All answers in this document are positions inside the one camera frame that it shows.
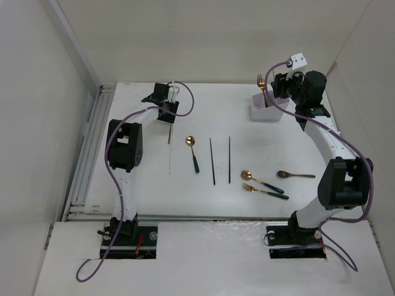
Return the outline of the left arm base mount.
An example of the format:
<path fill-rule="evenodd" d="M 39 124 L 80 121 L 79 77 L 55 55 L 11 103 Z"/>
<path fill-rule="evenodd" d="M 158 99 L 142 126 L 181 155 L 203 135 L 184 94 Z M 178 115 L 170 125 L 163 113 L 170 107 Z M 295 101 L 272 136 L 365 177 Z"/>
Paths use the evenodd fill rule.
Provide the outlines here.
<path fill-rule="evenodd" d="M 158 226 L 142 225 L 132 235 L 119 233 L 107 254 L 107 259 L 156 259 Z"/>

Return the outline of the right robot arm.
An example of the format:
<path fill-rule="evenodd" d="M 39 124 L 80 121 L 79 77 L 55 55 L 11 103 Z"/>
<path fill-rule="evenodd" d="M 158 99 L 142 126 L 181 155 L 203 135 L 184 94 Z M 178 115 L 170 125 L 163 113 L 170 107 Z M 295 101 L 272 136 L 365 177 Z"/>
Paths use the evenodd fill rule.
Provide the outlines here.
<path fill-rule="evenodd" d="M 291 99 L 292 116 L 313 140 L 326 164 L 318 184 L 317 197 L 295 211 L 281 237 L 286 245 L 306 244 L 323 222 L 344 210 L 369 206 L 373 193 L 373 163 L 341 137 L 322 105 L 326 76 L 317 71 L 277 74 L 271 82 L 270 100 Z"/>

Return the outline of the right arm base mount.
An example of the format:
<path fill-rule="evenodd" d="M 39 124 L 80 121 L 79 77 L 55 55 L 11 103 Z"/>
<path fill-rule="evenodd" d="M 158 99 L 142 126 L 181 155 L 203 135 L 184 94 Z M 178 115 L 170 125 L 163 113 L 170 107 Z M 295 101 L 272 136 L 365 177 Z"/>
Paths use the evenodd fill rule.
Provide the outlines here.
<path fill-rule="evenodd" d="M 317 228 L 292 231 L 287 224 L 269 223 L 264 243 L 269 247 L 270 259 L 326 259 Z"/>

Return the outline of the rose gold fork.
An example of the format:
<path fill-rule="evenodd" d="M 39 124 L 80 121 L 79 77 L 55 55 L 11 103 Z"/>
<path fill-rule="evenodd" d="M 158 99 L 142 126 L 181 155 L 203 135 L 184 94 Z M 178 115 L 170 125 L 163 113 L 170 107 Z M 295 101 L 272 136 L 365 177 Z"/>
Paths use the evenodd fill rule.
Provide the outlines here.
<path fill-rule="evenodd" d="M 257 86 L 263 91 L 265 89 L 265 81 L 261 74 L 257 75 Z"/>

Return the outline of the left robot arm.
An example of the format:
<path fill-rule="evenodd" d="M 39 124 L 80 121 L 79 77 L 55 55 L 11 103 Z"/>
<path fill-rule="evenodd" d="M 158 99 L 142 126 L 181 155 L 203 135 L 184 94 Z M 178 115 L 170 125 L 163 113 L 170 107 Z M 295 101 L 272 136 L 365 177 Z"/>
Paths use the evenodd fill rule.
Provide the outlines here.
<path fill-rule="evenodd" d="M 133 201 L 133 170 L 143 159 L 143 129 L 154 121 L 174 124 L 180 91 L 176 82 L 156 83 L 154 90 L 144 97 L 138 108 L 123 119 L 112 119 L 107 126 L 104 150 L 106 170 L 113 180 L 118 197 L 107 232 L 114 240 L 132 244 L 138 237 L 137 206 Z"/>

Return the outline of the thin silver chopstick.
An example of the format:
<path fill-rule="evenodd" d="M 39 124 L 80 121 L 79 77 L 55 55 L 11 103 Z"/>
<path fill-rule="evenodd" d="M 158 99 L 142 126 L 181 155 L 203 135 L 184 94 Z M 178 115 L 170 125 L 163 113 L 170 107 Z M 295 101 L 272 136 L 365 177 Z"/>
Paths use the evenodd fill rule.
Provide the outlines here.
<path fill-rule="evenodd" d="M 173 152 L 173 126 L 172 126 L 171 144 L 169 145 L 169 160 L 168 160 L 168 173 L 169 174 L 172 174 L 172 152 Z"/>

